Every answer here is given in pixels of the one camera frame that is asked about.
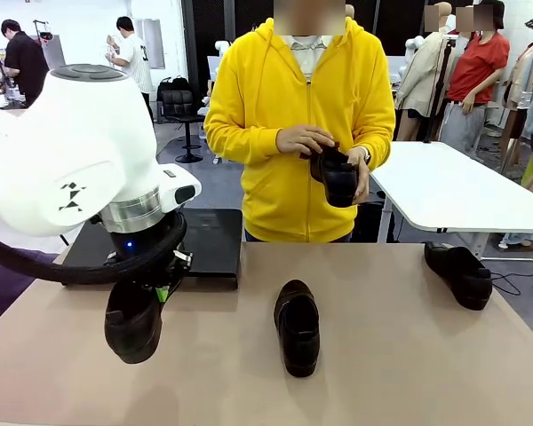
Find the person's left hand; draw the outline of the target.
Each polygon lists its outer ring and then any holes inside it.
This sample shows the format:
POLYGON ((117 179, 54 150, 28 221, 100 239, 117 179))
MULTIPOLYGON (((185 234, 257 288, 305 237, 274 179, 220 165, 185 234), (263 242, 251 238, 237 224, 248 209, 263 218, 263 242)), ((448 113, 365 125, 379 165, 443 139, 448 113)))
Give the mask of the person's left hand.
POLYGON ((357 146, 348 151, 348 162, 358 172, 358 183, 354 193, 353 205, 364 202, 370 194, 370 153, 363 146, 357 146))

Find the person's right hand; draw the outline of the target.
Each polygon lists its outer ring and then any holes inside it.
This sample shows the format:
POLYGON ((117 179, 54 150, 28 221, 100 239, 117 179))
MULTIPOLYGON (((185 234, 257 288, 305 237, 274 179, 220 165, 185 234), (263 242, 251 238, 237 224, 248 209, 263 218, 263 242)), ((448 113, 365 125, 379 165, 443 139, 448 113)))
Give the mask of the person's right hand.
POLYGON ((309 124, 301 124, 279 130, 275 144, 282 154, 299 153, 310 156, 320 154, 324 146, 334 147, 335 141, 326 130, 309 124))

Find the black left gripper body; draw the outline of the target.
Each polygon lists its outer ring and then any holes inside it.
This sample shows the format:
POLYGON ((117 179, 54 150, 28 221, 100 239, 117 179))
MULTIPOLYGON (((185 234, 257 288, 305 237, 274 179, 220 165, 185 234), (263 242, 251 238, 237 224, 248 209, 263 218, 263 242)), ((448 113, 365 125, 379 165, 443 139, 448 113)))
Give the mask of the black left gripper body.
POLYGON ((145 288, 177 288, 191 269, 192 254, 183 251, 187 233, 184 216, 165 216, 136 233, 111 233, 118 261, 134 260, 125 277, 145 288))

